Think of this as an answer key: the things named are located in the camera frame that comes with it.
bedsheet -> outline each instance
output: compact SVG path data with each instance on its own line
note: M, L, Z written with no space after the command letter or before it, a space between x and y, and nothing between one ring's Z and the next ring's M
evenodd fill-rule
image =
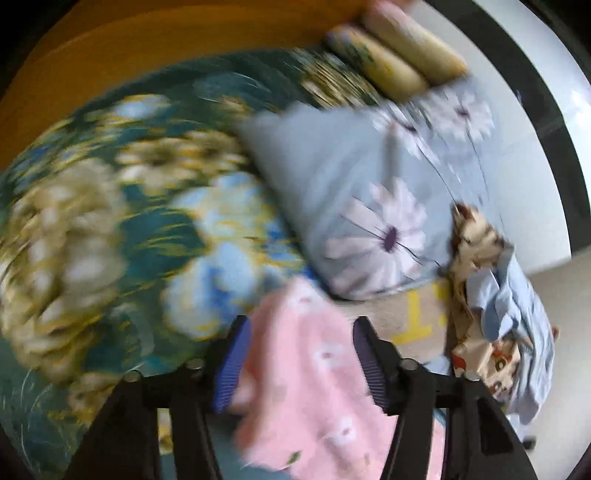
M198 59L94 100L15 159L0 179L0 421L38 478L61 477L123 372L171 371L286 278L314 278L231 125L376 95L315 51Z

daisy print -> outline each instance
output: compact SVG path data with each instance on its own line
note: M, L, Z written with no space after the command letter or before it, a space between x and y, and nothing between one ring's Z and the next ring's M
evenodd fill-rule
M314 363L319 372L339 368L344 363L345 346L340 343L321 343L314 351Z
M339 447L354 442L357 438L357 432L355 430L355 426L353 425L353 419L351 417L344 417L340 419L336 430L327 437L332 441L332 443Z
M490 107L472 92L458 95L444 89L442 95L433 94L420 105L436 130L451 133L458 140L482 141L494 127Z
M417 128L395 103L390 102L383 108L373 111L372 121L377 130L385 131L394 137L397 143L413 157L425 157L434 165L439 163L439 159L423 140Z
M427 214L404 181L395 177L393 183L394 194L383 185L370 185L372 198L382 209L381 216L355 198L343 213L366 235L327 240L327 258L358 256L358 261L348 262L349 266L331 279L336 294L363 300L395 290L405 278L420 275L417 255L424 249L421 227Z

light blue cloth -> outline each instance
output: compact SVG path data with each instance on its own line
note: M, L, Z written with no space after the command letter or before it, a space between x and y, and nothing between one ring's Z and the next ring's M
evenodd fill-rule
M400 107L296 103L237 126L332 293L364 300L434 278L452 258L457 202L498 224L480 166L492 114L477 90L466 78Z
M517 413L527 425L550 391L554 338L544 306L517 263L513 247L505 249L494 270L468 277L466 297L470 308L483 310L480 326L488 341L507 333L518 341L521 362L507 413Z

patterned fabric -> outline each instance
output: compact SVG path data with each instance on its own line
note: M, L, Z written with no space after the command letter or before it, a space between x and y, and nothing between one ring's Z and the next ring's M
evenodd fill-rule
M472 207L458 204L454 220L457 254L450 278L461 306L452 315L459 341L454 370L481 374L505 411L528 425L550 392L557 330L514 247Z
M492 114L477 91L462 79L400 107L298 104L240 123L243 144L333 294L366 300L437 277L452 260L457 201L497 218L481 164Z
M368 395L352 324L310 282L292 279L250 315L252 342L235 407L247 464L301 480L380 478L397 417ZM433 421L428 480L441 477L445 429Z
M406 102L429 88L426 79L405 60L357 27L339 25L328 32L326 40L395 102Z
M163 69L55 124L2 176L0 421L40 478L61 478L123 372L171 371L313 277L231 130L313 101L300 56Z
M442 85L468 71L466 62L449 45L388 0L371 3L362 21L432 85Z

light blue pillow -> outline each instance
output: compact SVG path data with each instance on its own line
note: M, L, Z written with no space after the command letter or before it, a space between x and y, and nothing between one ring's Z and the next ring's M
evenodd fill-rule
M434 278L452 257L452 209L490 212L480 167L491 110L471 79L402 107L296 103L238 125L313 267L363 300Z

